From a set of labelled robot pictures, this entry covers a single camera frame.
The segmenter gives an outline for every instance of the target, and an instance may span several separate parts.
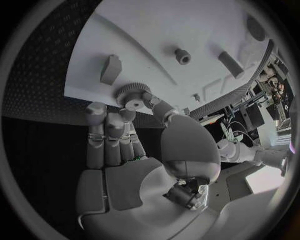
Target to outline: gear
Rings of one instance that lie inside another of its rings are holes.
[[[150,88],[146,84],[139,82],[129,83],[127,85],[122,86],[118,91],[116,91],[115,100],[120,107],[128,108],[129,106],[131,107],[129,110],[134,110],[132,109],[134,107],[134,104],[132,106],[131,102],[134,100],[142,102],[142,94],[144,92],[151,93]],[[139,104],[136,107],[137,109],[140,109],[143,106],[144,105],[141,106],[141,104]]]

